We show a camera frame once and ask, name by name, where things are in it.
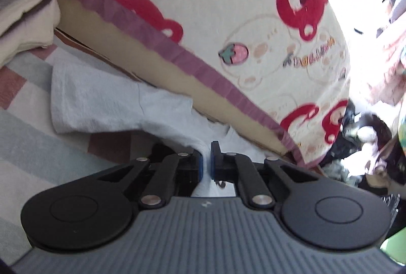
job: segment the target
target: green object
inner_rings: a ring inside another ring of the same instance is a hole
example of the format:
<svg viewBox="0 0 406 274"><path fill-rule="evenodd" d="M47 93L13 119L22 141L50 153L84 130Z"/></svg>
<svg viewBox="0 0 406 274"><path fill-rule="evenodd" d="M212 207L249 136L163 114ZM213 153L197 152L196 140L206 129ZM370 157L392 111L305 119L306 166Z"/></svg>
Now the green object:
<svg viewBox="0 0 406 274"><path fill-rule="evenodd" d="M406 117L402 119L402 123L398 129L399 142L402 146L403 152L406 155Z"/></svg>
<svg viewBox="0 0 406 274"><path fill-rule="evenodd" d="M229 44L219 55L224 63L231 65L233 63L232 58L235 56L234 44Z"/></svg>
<svg viewBox="0 0 406 274"><path fill-rule="evenodd" d="M383 242L381 250L393 260L406 265L406 228Z"/></svg>

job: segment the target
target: white towel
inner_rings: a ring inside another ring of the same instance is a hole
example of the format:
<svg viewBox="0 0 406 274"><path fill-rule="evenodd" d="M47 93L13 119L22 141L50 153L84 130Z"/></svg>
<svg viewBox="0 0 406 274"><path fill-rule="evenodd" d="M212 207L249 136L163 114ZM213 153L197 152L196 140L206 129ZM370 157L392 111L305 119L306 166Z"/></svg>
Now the white towel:
<svg viewBox="0 0 406 274"><path fill-rule="evenodd" d="M54 65L51 114L57 133L144 130L193 147L202 154L205 168L193 196L234 195L233 188L221 190L210 179L212 141L218 140L223 152L245 154L253 162L269 155L232 127L208 121L192 108L189 97L66 60Z"/></svg>

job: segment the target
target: purple trim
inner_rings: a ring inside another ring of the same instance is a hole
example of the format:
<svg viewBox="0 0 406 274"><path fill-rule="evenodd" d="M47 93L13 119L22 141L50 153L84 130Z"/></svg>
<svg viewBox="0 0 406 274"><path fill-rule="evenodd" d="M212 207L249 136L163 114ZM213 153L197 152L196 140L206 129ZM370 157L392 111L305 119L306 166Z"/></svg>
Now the purple trim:
<svg viewBox="0 0 406 274"><path fill-rule="evenodd" d="M124 8L115 0L78 1L86 9L97 12L106 22L114 24L122 32L141 42L146 48L157 52L162 58L178 66L186 74L194 76L206 87L226 98L243 114L273 131L286 149L292 152L298 166L310 167L309 163L305 164L298 146L289 133L203 60L172 42L164 33L153 28L135 12Z"/></svg>
<svg viewBox="0 0 406 274"><path fill-rule="evenodd" d="M306 168L314 168L315 166L317 166L323 160L323 158L326 155L327 155L327 153L323 154L322 156L320 156L319 158L316 158L313 161L307 162L306 163Z"/></svg>

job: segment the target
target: light blue stripe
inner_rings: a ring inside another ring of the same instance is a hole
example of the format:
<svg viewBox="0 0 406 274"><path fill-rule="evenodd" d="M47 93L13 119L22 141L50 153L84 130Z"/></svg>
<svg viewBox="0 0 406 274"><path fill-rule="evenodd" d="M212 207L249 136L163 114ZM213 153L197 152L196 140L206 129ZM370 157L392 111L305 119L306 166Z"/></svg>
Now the light blue stripe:
<svg viewBox="0 0 406 274"><path fill-rule="evenodd" d="M23 228L0 218L0 258L7 265L12 265L30 249Z"/></svg>
<svg viewBox="0 0 406 274"><path fill-rule="evenodd" d="M42 90L51 91L52 66L32 53L17 54L7 67Z"/></svg>
<svg viewBox="0 0 406 274"><path fill-rule="evenodd" d="M5 110L0 110L0 157L55 185L115 165L48 136Z"/></svg>

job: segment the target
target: black circular pad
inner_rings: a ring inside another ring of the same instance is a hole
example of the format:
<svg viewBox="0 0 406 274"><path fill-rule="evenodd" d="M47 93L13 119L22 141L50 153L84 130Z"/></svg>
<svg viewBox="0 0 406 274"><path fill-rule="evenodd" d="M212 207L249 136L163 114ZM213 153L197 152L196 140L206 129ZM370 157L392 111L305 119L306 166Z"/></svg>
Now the black circular pad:
<svg viewBox="0 0 406 274"><path fill-rule="evenodd" d="M294 184L281 215L301 240L338 251L377 243L391 222L379 197L327 178Z"/></svg>
<svg viewBox="0 0 406 274"><path fill-rule="evenodd" d="M361 217L362 212L362 206L357 202L341 196L326 197L316 203L319 217L334 224L352 223Z"/></svg>
<svg viewBox="0 0 406 274"><path fill-rule="evenodd" d="M130 224L132 207L114 184L74 181L41 192L23 207L21 223L36 246L82 251L104 244Z"/></svg>

